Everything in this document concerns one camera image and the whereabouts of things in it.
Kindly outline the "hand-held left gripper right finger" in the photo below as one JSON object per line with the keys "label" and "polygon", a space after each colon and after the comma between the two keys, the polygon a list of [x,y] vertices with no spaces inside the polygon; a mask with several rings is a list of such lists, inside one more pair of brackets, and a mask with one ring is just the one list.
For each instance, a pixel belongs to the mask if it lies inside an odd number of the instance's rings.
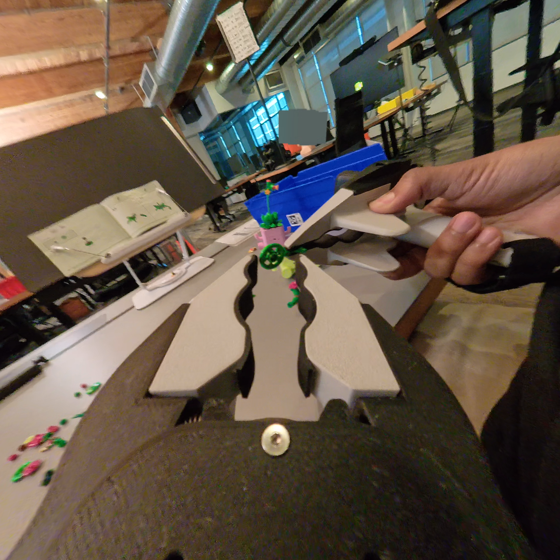
{"label": "hand-held left gripper right finger", "polygon": [[298,311],[304,318],[298,349],[298,383],[305,397],[325,407],[342,400],[394,398],[400,385],[367,312],[350,291],[307,256],[297,260]]}

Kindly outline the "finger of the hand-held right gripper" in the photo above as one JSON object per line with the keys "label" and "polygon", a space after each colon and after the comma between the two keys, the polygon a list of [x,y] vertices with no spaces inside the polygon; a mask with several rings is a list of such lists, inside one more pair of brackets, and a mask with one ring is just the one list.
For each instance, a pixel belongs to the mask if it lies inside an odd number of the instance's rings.
{"label": "finger of the hand-held right gripper", "polygon": [[301,245],[301,254],[305,256],[326,256],[327,249],[340,241],[351,240],[351,231],[329,231],[319,238],[304,242]]}
{"label": "finger of the hand-held right gripper", "polygon": [[351,240],[338,242],[342,244],[364,242],[370,237],[391,239],[393,216],[375,214],[369,208],[372,201],[389,190],[389,183],[361,194],[350,188],[341,188],[291,234],[285,247],[301,247],[304,242],[315,240],[329,231],[351,231]]}

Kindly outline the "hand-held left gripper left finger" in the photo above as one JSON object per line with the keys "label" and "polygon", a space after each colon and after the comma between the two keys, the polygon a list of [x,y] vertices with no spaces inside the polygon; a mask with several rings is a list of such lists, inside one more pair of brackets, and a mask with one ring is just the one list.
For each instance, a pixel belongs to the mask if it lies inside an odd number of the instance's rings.
{"label": "hand-held left gripper left finger", "polygon": [[151,382],[154,398],[247,398],[255,358],[247,318],[258,260],[244,256],[188,304]]}

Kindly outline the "green wheel piece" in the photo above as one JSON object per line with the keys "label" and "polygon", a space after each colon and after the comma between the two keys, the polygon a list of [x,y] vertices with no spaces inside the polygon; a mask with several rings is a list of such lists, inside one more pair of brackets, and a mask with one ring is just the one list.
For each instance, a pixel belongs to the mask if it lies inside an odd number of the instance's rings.
{"label": "green wheel piece", "polygon": [[259,262],[263,269],[274,270],[280,266],[288,254],[288,250],[283,245],[271,243],[262,248]]}

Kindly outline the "person's right hand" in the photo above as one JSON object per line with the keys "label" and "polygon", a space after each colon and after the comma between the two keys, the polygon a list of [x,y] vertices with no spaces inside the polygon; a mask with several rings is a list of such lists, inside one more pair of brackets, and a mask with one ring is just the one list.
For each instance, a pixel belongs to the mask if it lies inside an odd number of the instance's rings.
{"label": "person's right hand", "polygon": [[503,232],[522,232],[559,245],[559,136],[536,139],[470,160],[411,169],[370,203],[397,214],[418,201],[452,220],[429,249],[401,244],[399,267],[382,275],[400,280],[424,270],[460,286],[483,283]]}

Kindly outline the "blue storage bin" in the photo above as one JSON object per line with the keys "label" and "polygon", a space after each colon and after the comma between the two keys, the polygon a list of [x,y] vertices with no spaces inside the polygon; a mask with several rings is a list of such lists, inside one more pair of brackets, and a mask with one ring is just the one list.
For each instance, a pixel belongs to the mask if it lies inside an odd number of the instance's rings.
{"label": "blue storage bin", "polygon": [[269,198],[264,192],[245,202],[259,223],[268,211],[278,215],[284,228],[299,228],[333,194],[337,176],[344,171],[360,172],[387,156],[382,144],[374,144],[310,167],[279,182]]}

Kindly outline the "pink planter with green plant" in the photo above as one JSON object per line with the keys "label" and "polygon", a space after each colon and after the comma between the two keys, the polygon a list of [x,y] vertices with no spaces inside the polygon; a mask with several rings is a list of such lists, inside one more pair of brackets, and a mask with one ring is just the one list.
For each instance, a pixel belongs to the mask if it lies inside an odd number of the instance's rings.
{"label": "pink planter with green plant", "polygon": [[257,249],[264,249],[270,244],[280,244],[284,246],[286,240],[291,235],[291,227],[284,228],[283,221],[279,218],[277,212],[272,212],[270,209],[270,196],[276,192],[279,186],[273,183],[270,179],[265,181],[265,201],[267,205],[266,213],[261,215],[260,233],[254,235],[257,244]]}

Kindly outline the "black office chair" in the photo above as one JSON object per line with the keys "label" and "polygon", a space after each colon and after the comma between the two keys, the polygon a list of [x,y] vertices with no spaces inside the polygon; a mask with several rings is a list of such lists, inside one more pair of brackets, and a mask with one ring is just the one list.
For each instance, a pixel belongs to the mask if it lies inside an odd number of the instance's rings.
{"label": "black office chair", "polygon": [[341,157],[367,147],[363,129],[363,100],[359,90],[335,99],[335,152]]}

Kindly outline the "yellow storage bin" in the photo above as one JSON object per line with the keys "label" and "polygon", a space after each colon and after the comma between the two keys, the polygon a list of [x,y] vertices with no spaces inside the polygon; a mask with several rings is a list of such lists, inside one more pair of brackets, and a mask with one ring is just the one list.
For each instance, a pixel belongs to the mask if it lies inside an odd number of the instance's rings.
{"label": "yellow storage bin", "polygon": [[382,101],[377,107],[377,115],[381,116],[396,108],[400,108],[402,106],[402,103],[412,99],[416,94],[419,94],[420,92],[421,90],[419,88],[412,88],[405,92],[399,92],[399,94],[391,100]]}

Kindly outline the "white book stand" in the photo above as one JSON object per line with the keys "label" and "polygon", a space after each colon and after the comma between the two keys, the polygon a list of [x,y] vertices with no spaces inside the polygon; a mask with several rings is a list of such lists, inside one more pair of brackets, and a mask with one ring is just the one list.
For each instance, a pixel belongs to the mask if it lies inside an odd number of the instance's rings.
{"label": "white book stand", "polygon": [[[60,243],[49,247],[49,251],[54,254],[79,253],[94,256],[98,262],[107,268],[112,268],[117,264],[124,264],[138,285],[138,290],[132,296],[133,306],[137,310],[143,310],[214,263],[212,258],[196,255],[189,256],[188,254],[185,237],[181,230],[190,224],[193,218],[194,213],[182,212],[138,237],[133,237],[116,244],[104,253],[95,253],[91,249],[71,248]],[[130,265],[130,257],[137,256],[146,249],[169,238],[172,234],[175,234],[179,242],[181,261],[150,282],[142,282]]]}

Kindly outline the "printed sheet in clear sleeve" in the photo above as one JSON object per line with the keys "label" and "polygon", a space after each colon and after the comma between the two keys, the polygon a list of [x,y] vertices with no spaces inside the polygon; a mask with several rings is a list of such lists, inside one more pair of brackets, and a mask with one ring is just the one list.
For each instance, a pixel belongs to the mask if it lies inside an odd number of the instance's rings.
{"label": "printed sheet in clear sleeve", "polygon": [[222,235],[216,242],[227,246],[237,246],[247,239],[254,240],[255,235],[258,233],[260,233],[260,223],[255,219],[251,219]]}

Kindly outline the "black monitor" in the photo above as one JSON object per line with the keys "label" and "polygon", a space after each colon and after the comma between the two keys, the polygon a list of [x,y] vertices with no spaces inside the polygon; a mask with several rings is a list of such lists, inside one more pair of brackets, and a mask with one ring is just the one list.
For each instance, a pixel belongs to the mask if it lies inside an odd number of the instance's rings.
{"label": "black monitor", "polygon": [[402,63],[388,45],[398,38],[394,27],[380,38],[371,38],[344,58],[330,75],[335,99],[361,92],[364,106],[382,101],[405,86]]}

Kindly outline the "person's beige pants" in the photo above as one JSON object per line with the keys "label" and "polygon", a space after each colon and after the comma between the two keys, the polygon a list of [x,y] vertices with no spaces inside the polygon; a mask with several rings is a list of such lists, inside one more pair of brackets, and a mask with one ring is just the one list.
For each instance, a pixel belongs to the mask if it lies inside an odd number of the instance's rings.
{"label": "person's beige pants", "polygon": [[478,295],[448,284],[410,337],[481,434],[526,357],[542,284]]}

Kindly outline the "wooden top standing desk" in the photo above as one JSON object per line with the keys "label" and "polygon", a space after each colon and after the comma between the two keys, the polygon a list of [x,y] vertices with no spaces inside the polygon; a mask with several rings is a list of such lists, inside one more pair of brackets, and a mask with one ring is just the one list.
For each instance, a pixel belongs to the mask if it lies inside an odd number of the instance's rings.
{"label": "wooden top standing desk", "polygon": [[388,44],[412,64],[434,56],[458,105],[472,116],[473,156],[494,150],[494,122],[521,109],[520,140],[536,136],[559,109],[559,49],[543,56],[543,32],[559,40],[557,1],[430,1],[426,15]]}

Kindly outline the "building instruction booklet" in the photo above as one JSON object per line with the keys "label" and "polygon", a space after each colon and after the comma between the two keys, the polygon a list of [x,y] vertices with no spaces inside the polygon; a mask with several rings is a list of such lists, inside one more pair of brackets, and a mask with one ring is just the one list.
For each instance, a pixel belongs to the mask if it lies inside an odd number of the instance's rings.
{"label": "building instruction booklet", "polygon": [[112,259],[132,248],[152,230],[186,221],[186,212],[153,180],[143,186],[113,194],[27,238],[62,272],[77,272],[103,259]]}

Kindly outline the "cluster of small flower parts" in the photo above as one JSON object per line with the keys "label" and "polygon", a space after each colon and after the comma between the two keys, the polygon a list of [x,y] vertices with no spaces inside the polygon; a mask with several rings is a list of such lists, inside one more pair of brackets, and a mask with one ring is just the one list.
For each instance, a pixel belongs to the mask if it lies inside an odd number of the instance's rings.
{"label": "cluster of small flower parts", "polygon": [[17,448],[17,452],[7,457],[7,461],[22,460],[16,470],[10,476],[12,484],[17,484],[23,480],[29,479],[38,472],[42,473],[42,479],[39,486],[49,486],[55,469],[45,466],[45,458],[35,458],[30,453],[42,454],[52,449],[63,450],[69,443],[69,436],[65,435],[66,426],[83,418],[85,412],[79,412],[73,416],[60,419],[57,423],[47,426],[46,430],[27,437]]}

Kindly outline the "white printed sign board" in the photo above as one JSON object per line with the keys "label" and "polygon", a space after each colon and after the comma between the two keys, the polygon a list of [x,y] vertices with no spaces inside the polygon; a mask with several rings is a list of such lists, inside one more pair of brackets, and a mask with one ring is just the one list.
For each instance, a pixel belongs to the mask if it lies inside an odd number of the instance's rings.
{"label": "white printed sign board", "polygon": [[259,51],[260,46],[241,1],[217,15],[216,23],[234,64],[242,63]]}

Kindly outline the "black divider panel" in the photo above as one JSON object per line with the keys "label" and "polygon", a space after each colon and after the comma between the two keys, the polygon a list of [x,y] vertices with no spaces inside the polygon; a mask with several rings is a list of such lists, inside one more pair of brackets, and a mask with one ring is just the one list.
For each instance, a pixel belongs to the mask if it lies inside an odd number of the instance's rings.
{"label": "black divider panel", "polygon": [[132,108],[1,148],[1,260],[28,291],[63,273],[28,235],[157,180],[193,211],[222,187],[157,108]]}

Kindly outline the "metal ceiling duct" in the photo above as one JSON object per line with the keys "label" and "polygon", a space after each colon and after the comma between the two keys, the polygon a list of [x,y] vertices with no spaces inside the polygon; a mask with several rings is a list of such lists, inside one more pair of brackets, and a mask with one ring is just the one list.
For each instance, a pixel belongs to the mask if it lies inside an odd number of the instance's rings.
{"label": "metal ceiling duct", "polygon": [[144,64],[145,108],[167,109],[220,1],[174,1],[156,59]]}

